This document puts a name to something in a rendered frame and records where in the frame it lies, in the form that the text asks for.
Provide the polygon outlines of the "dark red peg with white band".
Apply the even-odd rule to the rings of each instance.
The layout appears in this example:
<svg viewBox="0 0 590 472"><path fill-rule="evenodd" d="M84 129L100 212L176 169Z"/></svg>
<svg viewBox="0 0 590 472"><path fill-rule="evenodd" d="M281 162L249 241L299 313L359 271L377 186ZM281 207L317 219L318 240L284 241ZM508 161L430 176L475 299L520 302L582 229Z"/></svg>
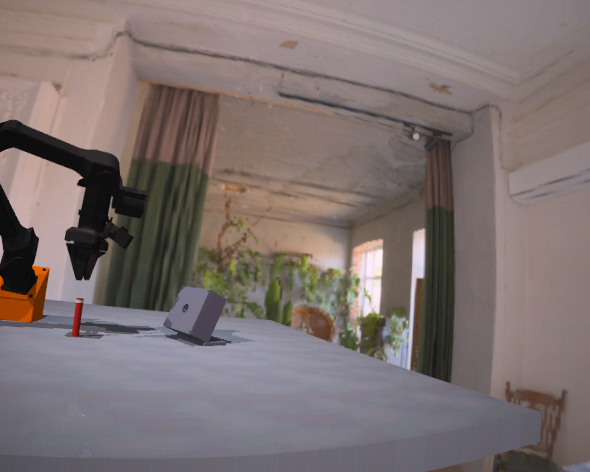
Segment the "dark red peg with white band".
<svg viewBox="0 0 590 472"><path fill-rule="evenodd" d="M83 298L76 298L76 307L75 307L75 316L74 316L74 324L72 328L72 336L79 337L79 329L81 324L81 316L82 316L82 307L83 307L84 299Z"/></svg>

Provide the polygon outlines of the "grey sloped panel with hole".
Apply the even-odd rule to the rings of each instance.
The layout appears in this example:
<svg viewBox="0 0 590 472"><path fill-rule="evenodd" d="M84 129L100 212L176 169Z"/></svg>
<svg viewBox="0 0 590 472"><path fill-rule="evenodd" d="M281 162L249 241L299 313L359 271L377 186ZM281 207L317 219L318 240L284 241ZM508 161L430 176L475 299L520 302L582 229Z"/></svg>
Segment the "grey sloped panel with hole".
<svg viewBox="0 0 590 472"><path fill-rule="evenodd" d="M212 332L226 301L211 289L182 286L163 326L201 346L225 346L226 341L212 338Z"/></svg>

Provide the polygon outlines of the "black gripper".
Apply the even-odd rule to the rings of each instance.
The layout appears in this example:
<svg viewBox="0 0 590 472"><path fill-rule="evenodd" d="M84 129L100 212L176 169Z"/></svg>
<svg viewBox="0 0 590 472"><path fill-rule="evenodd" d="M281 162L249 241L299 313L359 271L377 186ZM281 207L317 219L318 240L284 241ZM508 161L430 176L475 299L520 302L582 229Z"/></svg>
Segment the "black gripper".
<svg viewBox="0 0 590 472"><path fill-rule="evenodd" d="M108 211L93 206L82 206L78 212L78 228L70 227L66 230L65 241L71 258L71 264L76 280L89 280L96 261L108 251L108 243L101 238L106 222L109 220Z"/></svg>

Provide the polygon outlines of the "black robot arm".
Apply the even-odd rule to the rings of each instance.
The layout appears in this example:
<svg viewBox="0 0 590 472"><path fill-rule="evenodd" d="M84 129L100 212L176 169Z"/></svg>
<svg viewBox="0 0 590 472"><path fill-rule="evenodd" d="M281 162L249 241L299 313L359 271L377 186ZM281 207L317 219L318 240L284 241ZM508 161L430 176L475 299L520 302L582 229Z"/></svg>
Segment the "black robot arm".
<svg viewBox="0 0 590 472"><path fill-rule="evenodd" d="M10 148L63 165L81 175L83 179L78 180L77 185L85 187L82 206L98 207L109 212L113 197L111 208L117 214L139 219L143 216L146 191L123 186L119 160L113 154L78 148L15 119L0 122L0 152ZM33 227L27 229L20 225L9 202L0 184L0 235L4 251L0 262L0 276L4 284L0 289L27 295L38 280L32 265L39 238ZM111 223L112 219L107 221L101 238L109 237L126 249L134 237L128 234L125 227Z"/></svg>

